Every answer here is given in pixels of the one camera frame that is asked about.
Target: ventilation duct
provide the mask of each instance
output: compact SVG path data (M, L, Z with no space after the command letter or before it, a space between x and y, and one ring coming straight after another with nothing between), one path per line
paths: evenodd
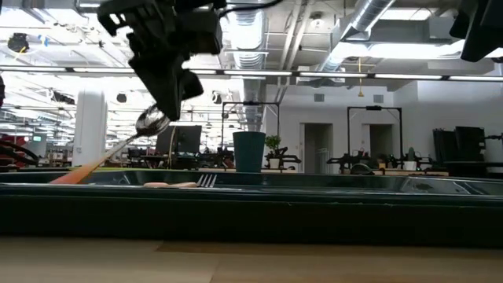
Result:
M239 1L246 5L256 5L260 0ZM266 14L262 10L243 11L229 14L231 26L231 45L235 50L244 52L234 53L236 68L259 70L264 67L266 55L254 53L265 47L264 28L266 26ZM243 79L243 101L262 101L265 96L265 80ZM248 130L260 130L260 121L256 117L263 112L262 108L244 107L244 114Z
M341 57L337 53L340 40L361 32L370 31L394 2L395 0L358 0L354 6L354 13L337 21L332 33L332 52L327 56L323 64L318 67L318 71L337 71L345 59L345 57Z

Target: potted plant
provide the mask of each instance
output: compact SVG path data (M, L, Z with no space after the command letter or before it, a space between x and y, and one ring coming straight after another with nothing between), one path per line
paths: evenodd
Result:
M266 137L266 146L270 149L270 153L268 154L270 169L279 169L280 167L280 156L278 151L280 143L280 136L271 135Z

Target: wooden table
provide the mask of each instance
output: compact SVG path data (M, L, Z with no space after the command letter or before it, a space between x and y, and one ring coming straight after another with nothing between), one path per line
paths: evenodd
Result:
M503 251L475 249L2 237L0 251L2 282L503 282Z

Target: white column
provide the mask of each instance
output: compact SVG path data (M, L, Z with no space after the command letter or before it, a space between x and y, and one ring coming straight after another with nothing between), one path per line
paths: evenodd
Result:
M72 166L95 161L105 153L107 111L102 89L87 86L79 92Z

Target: dark green planter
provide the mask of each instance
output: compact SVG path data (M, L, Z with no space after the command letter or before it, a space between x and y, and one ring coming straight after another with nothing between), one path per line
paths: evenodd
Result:
M261 132L236 132L233 133L233 138L236 171L260 173L266 134Z

